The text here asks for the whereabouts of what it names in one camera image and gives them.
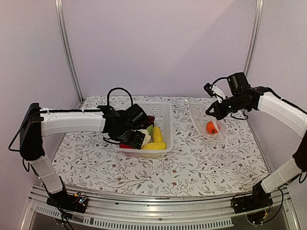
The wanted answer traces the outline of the white cauliflower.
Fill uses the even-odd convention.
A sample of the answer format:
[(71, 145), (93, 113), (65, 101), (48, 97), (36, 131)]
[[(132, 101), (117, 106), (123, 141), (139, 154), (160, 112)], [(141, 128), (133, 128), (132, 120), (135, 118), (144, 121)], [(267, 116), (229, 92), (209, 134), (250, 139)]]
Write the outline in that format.
[(149, 134), (147, 129), (140, 129), (139, 131), (142, 132), (145, 135), (143, 143), (142, 143), (142, 147), (143, 147), (144, 145), (150, 143), (151, 135)]

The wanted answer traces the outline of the red bell pepper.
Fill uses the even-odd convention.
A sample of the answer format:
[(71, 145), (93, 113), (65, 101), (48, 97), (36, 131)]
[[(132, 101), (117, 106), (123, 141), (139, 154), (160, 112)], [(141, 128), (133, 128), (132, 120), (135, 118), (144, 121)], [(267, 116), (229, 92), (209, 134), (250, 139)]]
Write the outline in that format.
[(129, 146), (129, 145), (124, 144), (124, 143), (120, 143), (120, 144), (119, 144), (119, 147), (120, 147), (121, 149), (134, 149), (134, 147)]

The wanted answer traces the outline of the orange mini pumpkin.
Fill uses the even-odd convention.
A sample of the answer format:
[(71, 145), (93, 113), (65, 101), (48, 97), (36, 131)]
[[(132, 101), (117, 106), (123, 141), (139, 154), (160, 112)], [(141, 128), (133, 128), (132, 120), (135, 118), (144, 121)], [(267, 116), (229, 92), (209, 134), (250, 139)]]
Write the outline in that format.
[(212, 121), (206, 124), (206, 130), (209, 134), (213, 135), (219, 133), (220, 127), (218, 125), (214, 125)]

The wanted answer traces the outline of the clear zip top bag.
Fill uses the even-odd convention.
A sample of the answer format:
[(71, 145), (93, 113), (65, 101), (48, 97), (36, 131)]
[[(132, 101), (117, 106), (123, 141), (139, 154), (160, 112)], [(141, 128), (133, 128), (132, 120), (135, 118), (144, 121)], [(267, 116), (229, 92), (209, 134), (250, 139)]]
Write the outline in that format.
[[(205, 112), (208, 106), (206, 104), (192, 102), (187, 99), (185, 100), (185, 102), (188, 106), (191, 121), (197, 132), (201, 136), (209, 140), (223, 142), (225, 138), (226, 128), (224, 124), (221, 121), (217, 121), (215, 117), (206, 115)], [(207, 132), (206, 124), (210, 121), (212, 121), (214, 125), (218, 125), (220, 127), (219, 133), (211, 135)]]

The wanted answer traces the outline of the white plastic mesh basket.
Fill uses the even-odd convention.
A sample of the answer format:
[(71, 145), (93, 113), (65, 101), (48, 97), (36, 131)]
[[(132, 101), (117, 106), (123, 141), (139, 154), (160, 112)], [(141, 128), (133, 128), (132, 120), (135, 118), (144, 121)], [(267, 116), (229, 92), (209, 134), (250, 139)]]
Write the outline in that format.
[(153, 125), (145, 132), (145, 144), (141, 149), (114, 145), (114, 150), (127, 157), (162, 158), (174, 145), (171, 104), (167, 102), (137, 102), (147, 115), (152, 116)]

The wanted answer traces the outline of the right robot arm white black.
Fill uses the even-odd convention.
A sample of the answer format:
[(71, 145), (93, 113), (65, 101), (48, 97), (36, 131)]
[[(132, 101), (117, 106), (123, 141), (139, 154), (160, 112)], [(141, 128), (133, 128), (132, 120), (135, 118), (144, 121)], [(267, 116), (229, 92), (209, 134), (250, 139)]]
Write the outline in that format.
[(204, 90), (215, 97), (206, 110), (206, 115), (222, 120), (231, 113), (252, 110), (270, 117), (273, 124), (268, 125), (271, 131), (262, 137), (262, 142), (272, 141), (274, 157), (283, 150), (285, 160), (275, 170), (255, 184), (248, 205), (258, 209), (263, 205), (271, 192), (290, 184), (307, 171), (307, 113), (299, 106), (279, 96), (267, 86), (251, 86), (243, 72), (220, 77), (204, 85)]

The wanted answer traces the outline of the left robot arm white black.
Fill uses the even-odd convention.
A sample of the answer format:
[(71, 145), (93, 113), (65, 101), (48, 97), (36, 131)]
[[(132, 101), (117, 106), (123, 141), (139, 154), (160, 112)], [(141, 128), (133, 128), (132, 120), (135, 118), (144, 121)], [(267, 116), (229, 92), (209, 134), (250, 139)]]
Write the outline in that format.
[[(107, 134), (104, 141), (113, 145), (125, 144), (141, 149), (145, 134), (138, 130), (147, 114), (138, 104), (126, 110), (115, 110), (110, 105), (96, 109), (47, 109), (32, 103), (10, 142), (9, 151), (18, 152), (29, 162), (52, 199), (61, 208), (71, 204), (71, 197), (64, 192), (64, 183), (55, 172), (43, 148), (43, 137), (61, 133), (95, 132)], [(19, 139), (19, 148), (13, 143)]]

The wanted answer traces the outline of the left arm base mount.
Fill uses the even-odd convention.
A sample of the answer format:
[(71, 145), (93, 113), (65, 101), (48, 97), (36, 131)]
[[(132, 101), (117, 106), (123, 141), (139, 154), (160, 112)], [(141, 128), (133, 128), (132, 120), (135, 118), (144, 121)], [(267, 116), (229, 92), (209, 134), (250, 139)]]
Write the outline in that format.
[(58, 193), (48, 195), (47, 205), (54, 206), (62, 210), (84, 214), (87, 210), (88, 201), (88, 196), (81, 195), (80, 192), (71, 195), (66, 191), (60, 191)]

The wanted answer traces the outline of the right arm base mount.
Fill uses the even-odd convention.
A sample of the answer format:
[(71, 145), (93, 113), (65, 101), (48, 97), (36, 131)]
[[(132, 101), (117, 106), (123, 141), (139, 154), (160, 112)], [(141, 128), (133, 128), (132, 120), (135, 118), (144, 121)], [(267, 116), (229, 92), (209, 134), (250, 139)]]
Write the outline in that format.
[(235, 214), (261, 209), (259, 212), (247, 214), (248, 221), (253, 225), (264, 224), (271, 211), (272, 204), (271, 194), (266, 193), (258, 185), (252, 188), (252, 194), (236, 194), (231, 199), (231, 207), (234, 209)]

